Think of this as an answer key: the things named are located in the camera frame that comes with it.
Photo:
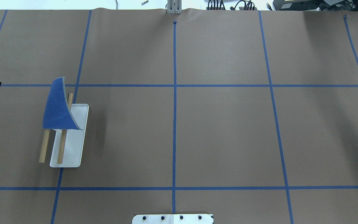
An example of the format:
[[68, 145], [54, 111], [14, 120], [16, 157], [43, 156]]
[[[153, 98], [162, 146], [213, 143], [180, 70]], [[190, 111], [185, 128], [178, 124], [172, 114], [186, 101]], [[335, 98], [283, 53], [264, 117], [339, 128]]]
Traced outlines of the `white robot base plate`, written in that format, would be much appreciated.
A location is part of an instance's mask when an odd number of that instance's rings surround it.
[[138, 214], [132, 224], [213, 224], [212, 214]]

